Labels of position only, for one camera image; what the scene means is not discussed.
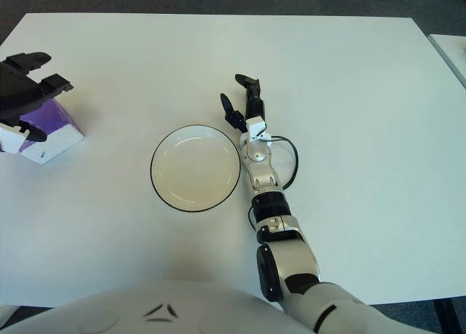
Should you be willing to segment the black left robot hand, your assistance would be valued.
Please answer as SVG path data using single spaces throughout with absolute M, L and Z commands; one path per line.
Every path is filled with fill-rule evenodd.
M 70 81 L 55 73 L 36 82 L 28 74 L 51 60 L 45 52 L 10 55 L 1 61 L 1 126 L 24 140 L 44 142 L 45 131 L 20 117 L 40 109 L 46 101 L 74 88 Z

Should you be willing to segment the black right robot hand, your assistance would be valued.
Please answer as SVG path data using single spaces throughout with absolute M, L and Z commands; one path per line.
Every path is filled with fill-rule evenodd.
M 247 132 L 246 121 L 260 116 L 265 119 L 264 102 L 261 99 L 261 87 L 258 79 L 252 79 L 249 76 L 236 74 L 235 80 L 246 90 L 246 112 L 243 116 L 238 110 L 234 110 L 228 97 L 220 94 L 221 104 L 225 112 L 225 120 L 236 130 L 241 133 Z

